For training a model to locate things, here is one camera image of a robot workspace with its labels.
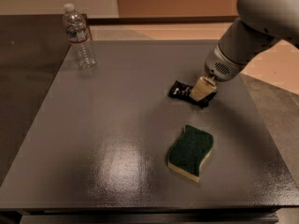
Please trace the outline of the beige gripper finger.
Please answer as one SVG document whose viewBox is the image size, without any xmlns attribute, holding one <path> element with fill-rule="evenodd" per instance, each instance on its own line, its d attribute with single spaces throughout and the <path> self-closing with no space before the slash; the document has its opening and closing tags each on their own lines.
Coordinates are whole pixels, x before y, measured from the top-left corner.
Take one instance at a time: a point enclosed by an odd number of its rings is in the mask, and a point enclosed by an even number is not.
<svg viewBox="0 0 299 224">
<path fill-rule="evenodd" d="M 217 82 L 214 77 L 201 76 L 193 86 L 190 97 L 194 101 L 199 102 L 216 90 Z"/>
</svg>

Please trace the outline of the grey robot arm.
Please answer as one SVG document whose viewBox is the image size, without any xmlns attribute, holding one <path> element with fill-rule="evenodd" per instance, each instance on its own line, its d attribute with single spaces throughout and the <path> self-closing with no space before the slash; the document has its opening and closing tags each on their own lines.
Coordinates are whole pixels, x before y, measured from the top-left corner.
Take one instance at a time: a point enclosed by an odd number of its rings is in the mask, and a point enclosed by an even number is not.
<svg viewBox="0 0 299 224">
<path fill-rule="evenodd" d="M 299 45 L 299 0 L 237 0 L 238 18 L 210 51 L 204 72 L 191 89 L 199 102 L 219 82 L 235 78 L 259 53 L 281 40 Z"/>
</svg>

